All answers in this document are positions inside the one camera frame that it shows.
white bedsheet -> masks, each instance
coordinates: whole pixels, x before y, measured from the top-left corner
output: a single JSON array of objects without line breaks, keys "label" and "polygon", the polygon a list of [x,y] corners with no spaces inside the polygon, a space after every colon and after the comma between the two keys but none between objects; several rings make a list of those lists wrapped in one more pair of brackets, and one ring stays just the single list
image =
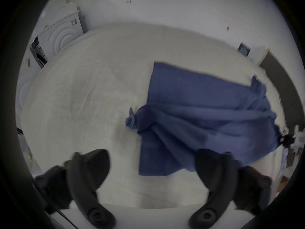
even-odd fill
[{"label": "white bedsheet", "polygon": [[[196,173],[138,175],[141,139],[125,127],[128,109],[146,103],[154,61],[208,73],[244,85],[253,75],[286,129],[279,94],[264,70],[223,42],[164,26],[114,24],[89,31],[59,52],[40,72],[21,114],[21,126],[43,171],[73,152],[110,151],[111,170],[98,189],[101,203],[138,208],[204,204],[208,190]],[[282,148],[253,166],[274,180]]]}]

black cord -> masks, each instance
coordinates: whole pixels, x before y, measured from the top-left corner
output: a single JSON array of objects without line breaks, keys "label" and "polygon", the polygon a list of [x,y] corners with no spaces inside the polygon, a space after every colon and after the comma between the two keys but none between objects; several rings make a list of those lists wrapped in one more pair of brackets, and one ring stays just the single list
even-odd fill
[{"label": "black cord", "polygon": [[37,189],[37,191],[40,193],[40,195],[45,199],[45,201],[47,201],[47,203],[48,203],[57,213],[59,213],[63,218],[65,218],[68,222],[70,222],[71,225],[74,226],[76,229],[79,229],[76,225],[74,225],[74,224],[72,223],[71,220],[68,219],[68,217],[66,217],[66,216],[63,214],[63,212],[61,212],[59,209],[57,209],[57,208],[52,204],[52,202],[43,194],[43,192],[41,191],[40,187],[38,186],[38,184],[37,184],[35,181],[33,181],[33,184],[34,184],[35,188]]}]

